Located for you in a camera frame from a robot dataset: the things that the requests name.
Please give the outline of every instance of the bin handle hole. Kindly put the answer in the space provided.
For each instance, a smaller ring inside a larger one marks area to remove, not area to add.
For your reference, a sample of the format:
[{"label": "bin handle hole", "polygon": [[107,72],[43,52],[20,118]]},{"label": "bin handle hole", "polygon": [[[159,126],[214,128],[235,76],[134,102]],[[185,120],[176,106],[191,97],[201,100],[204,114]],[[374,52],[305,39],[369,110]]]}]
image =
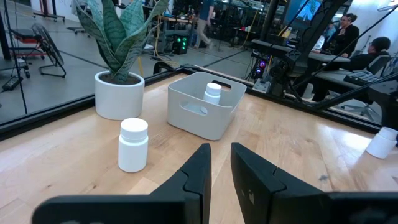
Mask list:
[{"label": "bin handle hole", "polygon": [[224,91],[231,91],[231,85],[230,84],[223,83],[223,82],[220,82],[220,81],[217,81],[217,80],[213,80],[212,83],[219,84],[221,86],[221,89],[224,90]]},{"label": "bin handle hole", "polygon": [[194,103],[189,103],[187,101],[182,101],[180,103],[180,106],[181,108],[200,116],[206,116],[208,113],[207,109],[204,106],[200,106]]}]

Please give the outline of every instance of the keyboard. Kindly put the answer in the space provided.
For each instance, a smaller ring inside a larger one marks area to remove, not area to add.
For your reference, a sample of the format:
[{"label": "keyboard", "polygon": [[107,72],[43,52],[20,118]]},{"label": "keyboard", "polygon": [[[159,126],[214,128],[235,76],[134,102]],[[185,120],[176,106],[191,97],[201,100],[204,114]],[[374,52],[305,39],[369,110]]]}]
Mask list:
[{"label": "keyboard", "polygon": [[380,80],[380,78],[375,77],[373,74],[368,74],[363,72],[355,75],[346,75],[344,77],[344,81],[359,86],[364,86],[378,80]]}]

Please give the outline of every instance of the white pot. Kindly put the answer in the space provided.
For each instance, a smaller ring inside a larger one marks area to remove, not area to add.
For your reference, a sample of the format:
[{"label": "white pot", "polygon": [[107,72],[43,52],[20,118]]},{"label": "white pot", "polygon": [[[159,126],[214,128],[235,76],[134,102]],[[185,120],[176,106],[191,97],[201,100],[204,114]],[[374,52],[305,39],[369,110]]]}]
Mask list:
[{"label": "white pot", "polygon": [[124,120],[135,118],[141,114],[144,97],[144,79],[134,73],[140,82],[134,85],[116,85],[100,80],[100,76],[109,73],[99,72],[95,75],[95,110],[106,118]]}]

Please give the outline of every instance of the monitor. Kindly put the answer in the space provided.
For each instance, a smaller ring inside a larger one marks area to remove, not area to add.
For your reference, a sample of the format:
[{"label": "monitor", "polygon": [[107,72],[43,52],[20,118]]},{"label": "monitor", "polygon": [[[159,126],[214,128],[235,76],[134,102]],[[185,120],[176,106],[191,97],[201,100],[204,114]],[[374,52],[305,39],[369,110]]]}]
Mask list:
[{"label": "monitor", "polygon": [[303,10],[295,18],[296,13],[305,4],[306,0],[290,0],[288,5],[285,7],[284,12],[284,25],[287,25],[294,19],[292,26],[309,26],[315,13],[317,13],[319,7],[322,4],[322,0],[310,0],[303,8]]}]

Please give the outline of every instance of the snake plant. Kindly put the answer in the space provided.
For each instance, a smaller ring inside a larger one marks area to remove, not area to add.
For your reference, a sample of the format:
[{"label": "snake plant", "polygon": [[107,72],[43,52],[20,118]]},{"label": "snake plant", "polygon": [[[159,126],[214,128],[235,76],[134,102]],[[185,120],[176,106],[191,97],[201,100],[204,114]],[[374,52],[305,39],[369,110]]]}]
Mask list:
[{"label": "snake plant", "polygon": [[84,30],[96,39],[99,54],[108,65],[112,78],[118,83],[126,82],[129,69],[147,42],[149,23],[166,10],[169,0],[159,0],[146,21],[141,0],[128,5],[120,18],[112,0],[102,0],[103,13],[95,0],[86,0],[92,16],[80,7],[79,0],[74,1],[79,21]]}]

